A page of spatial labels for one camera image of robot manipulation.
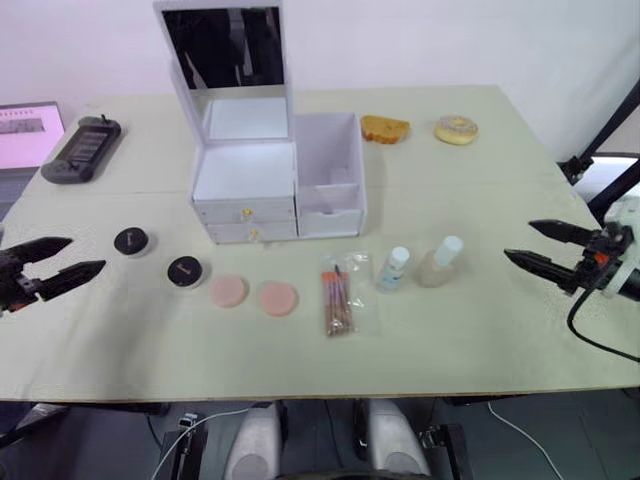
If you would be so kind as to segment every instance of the bottle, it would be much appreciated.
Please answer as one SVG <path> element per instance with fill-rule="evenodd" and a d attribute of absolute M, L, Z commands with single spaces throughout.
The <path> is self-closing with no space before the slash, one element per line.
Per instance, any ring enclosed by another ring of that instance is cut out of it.
<path fill-rule="evenodd" d="M 462 251 L 464 242 L 458 237 L 447 237 L 437 250 L 429 250 L 418 268 L 415 280 L 421 287 L 439 287 L 447 283 L 455 272 L 451 262 Z"/>
<path fill-rule="evenodd" d="M 409 258 L 411 258 L 411 254 L 409 250 L 404 247 L 395 247 L 391 250 L 376 281 L 378 290 L 381 292 L 392 292 L 398 288 L 400 280 L 402 280 L 404 276 Z"/>

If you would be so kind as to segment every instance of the table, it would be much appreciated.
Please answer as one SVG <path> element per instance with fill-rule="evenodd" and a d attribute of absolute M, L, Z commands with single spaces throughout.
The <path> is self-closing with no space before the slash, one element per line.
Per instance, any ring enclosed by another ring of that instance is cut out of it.
<path fill-rule="evenodd" d="M 104 97 L 126 133 L 94 182 L 57 186 L 34 177 L 5 220 L 3 247 L 42 235 L 75 239 L 29 266 L 48 276 L 81 260 L 105 259 L 91 283 L 0 319 L 0 398 L 38 401 L 457 395 L 615 388 L 640 384 L 640 366 L 579 341 L 565 326 L 573 299 L 513 266 L 504 248 L 544 253 L 571 266 L 580 247 L 546 239 L 536 218 L 595 226 L 584 202 L 497 87 L 429 87 L 300 92 L 298 112 L 355 111 L 412 122 L 398 145 L 365 144 L 369 196 L 358 238 L 269 245 L 211 243 L 187 204 L 194 142 L 173 96 Z M 469 147 L 443 144 L 435 120 L 461 113 L 480 126 Z M 139 225 L 158 241 L 140 259 L 117 253 L 113 238 Z M 415 257 L 445 235 L 465 251 L 459 275 L 438 289 L 406 281 L 373 296 L 362 331 L 323 333 L 320 258 L 367 251 L 377 270 L 391 247 Z M 165 278 L 169 262 L 197 256 L 214 273 L 243 275 L 241 306 L 210 301 L 211 277 L 192 291 Z M 262 314 L 256 290 L 294 284 L 288 317 Z M 639 306 L 593 296 L 578 328 L 640 352 Z"/>

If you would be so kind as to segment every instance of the makeup sponge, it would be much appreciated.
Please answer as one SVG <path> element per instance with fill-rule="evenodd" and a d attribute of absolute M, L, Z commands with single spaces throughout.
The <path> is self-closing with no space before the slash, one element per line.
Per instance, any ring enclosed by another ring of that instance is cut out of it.
<path fill-rule="evenodd" d="M 213 281 L 211 295 L 219 307 L 231 308 L 240 305 L 247 297 L 247 286 L 239 275 L 220 275 Z"/>
<path fill-rule="evenodd" d="M 298 293 L 286 283 L 268 282 L 260 292 L 260 306 L 272 317 L 290 314 L 298 304 Z"/>

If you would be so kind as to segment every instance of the mirror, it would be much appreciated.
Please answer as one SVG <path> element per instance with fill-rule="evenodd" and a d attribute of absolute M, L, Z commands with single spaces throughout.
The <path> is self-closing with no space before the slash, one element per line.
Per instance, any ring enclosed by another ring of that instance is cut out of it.
<path fill-rule="evenodd" d="M 161 13 L 205 140 L 289 136 L 279 8 Z"/>

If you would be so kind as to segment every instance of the toast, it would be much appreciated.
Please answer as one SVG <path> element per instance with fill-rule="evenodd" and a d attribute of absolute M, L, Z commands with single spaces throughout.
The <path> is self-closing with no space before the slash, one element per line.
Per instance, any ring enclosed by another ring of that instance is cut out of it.
<path fill-rule="evenodd" d="M 360 119 L 362 136 L 365 140 L 378 143 L 397 143 L 411 128 L 409 122 L 393 118 L 365 115 Z"/>

